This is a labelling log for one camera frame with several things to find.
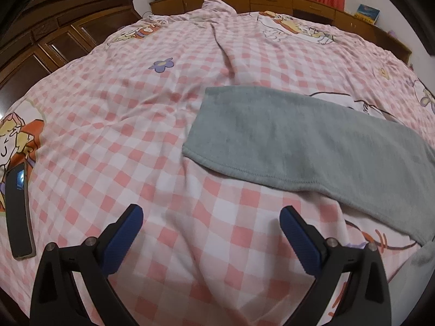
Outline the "black smartphone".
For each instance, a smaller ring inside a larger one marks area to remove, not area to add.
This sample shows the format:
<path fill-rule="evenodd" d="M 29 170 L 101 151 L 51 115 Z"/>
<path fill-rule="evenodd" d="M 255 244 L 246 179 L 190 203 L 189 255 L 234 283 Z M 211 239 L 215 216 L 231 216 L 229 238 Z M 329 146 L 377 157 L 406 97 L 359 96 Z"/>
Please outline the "black smartphone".
<path fill-rule="evenodd" d="M 36 254 L 29 213 L 28 166 L 19 163 L 5 179 L 5 212 L 7 234 L 14 259 L 24 260 Z"/>

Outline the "pink checkered cartoon bedsheet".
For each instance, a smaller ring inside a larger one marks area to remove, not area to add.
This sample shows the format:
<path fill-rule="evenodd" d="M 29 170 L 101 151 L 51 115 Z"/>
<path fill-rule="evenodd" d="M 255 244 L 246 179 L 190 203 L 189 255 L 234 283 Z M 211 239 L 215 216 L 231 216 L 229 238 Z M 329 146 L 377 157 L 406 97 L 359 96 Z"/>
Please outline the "pink checkered cartoon bedsheet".
<path fill-rule="evenodd" d="M 142 227 L 108 281 L 138 325 L 281 325 L 314 282 L 279 225 L 292 206 L 326 239 L 376 245 L 394 325 L 434 273 L 419 244 L 313 191 L 212 171 L 182 147 L 209 87 L 267 87 L 412 129 L 434 149 L 434 94 L 391 52 L 330 25 L 204 0 L 149 15 L 43 78 L 1 116 L 1 178 L 28 166 L 36 254 L 13 258 L 1 228 L 1 288 L 25 314 L 44 248 L 98 237 L 131 204 Z"/>

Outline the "dark wooden wardrobe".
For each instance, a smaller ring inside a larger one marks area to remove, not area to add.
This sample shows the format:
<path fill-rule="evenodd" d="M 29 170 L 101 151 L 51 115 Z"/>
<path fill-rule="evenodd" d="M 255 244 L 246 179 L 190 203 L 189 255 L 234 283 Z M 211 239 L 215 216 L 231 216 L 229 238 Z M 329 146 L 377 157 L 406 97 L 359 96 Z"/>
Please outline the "dark wooden wardrobe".
<path fill-rule="evenodd" d="M 1 39 L 1 112 L 35 83 L 140 20 L 133 0 L 33 0 Z"/>

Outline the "blue book on cabinet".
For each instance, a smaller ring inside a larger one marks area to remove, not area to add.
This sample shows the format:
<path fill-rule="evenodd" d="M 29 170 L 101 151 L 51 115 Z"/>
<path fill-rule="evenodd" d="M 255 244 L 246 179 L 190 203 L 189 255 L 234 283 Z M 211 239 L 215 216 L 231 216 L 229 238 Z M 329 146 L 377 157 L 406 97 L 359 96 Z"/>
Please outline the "blue book on cabinet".
<path fill-rule="evenodd" d="M 365 21 L 369 24 L 375 25 L 377 23 L 378 17 L 380 15 L 380 10 L 367 6 L 365 4 L 360 4 L 357 8 L 357 11 L 354 14 L 354 17 Z"/>

